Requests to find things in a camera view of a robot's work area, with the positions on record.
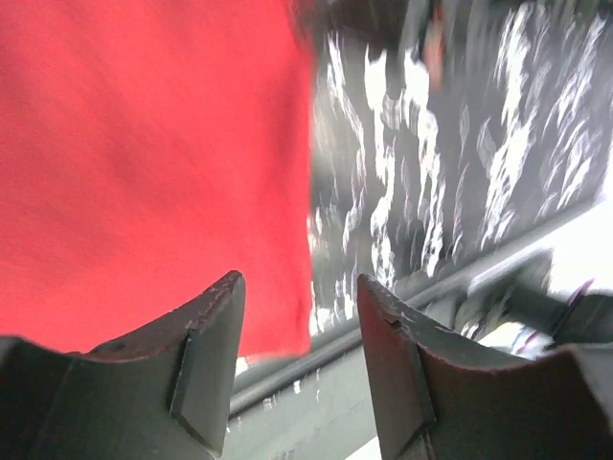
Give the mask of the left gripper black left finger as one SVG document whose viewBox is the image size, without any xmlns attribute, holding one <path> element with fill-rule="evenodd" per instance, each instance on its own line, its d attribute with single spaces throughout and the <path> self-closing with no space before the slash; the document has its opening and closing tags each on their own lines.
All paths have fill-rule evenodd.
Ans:
<svg viewBox="0 0 613 460">
<path fill-rule="evenodd" d="M 192 301 L 86 354 L 1 340 L 5 459 L 216 459 L 245 304 L 227 273 Z"/>
</svg>

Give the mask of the red cloth napkin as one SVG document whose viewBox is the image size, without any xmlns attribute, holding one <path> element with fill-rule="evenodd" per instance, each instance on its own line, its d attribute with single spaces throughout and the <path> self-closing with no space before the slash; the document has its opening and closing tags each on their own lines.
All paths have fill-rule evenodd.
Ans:
<svg viewBox="0 0 613 460">
<path fill-rule="evenodd" d="M 1 331 L 85 351 L 237 270 L 239 352 L 310 345 L 295 1 L 1 5 Z"/>
</svg>

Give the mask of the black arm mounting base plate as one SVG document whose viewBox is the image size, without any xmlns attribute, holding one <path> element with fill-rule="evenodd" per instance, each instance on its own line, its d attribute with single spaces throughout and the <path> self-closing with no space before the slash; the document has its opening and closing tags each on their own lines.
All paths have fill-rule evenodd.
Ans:
<svg viewBox="0 0 613 460">
<path fill-rule="evenodd" d="M 231 404 L 227 459 L 608 459 L 612 205 L 440 278 L 357 281 L 358 315 Z"/>
</svg>

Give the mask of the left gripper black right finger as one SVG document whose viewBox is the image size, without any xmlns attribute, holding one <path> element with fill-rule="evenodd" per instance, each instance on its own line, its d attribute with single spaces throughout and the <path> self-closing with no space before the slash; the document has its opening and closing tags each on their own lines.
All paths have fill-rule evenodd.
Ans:
<svg viewBox="0 0 613 460">
<path fill-rule="evenodd" d="M 383 458 L 611 457 L 610 347 L 526 360 L 452 332 L 370 276 L 357 284 Z"/>
</svg>

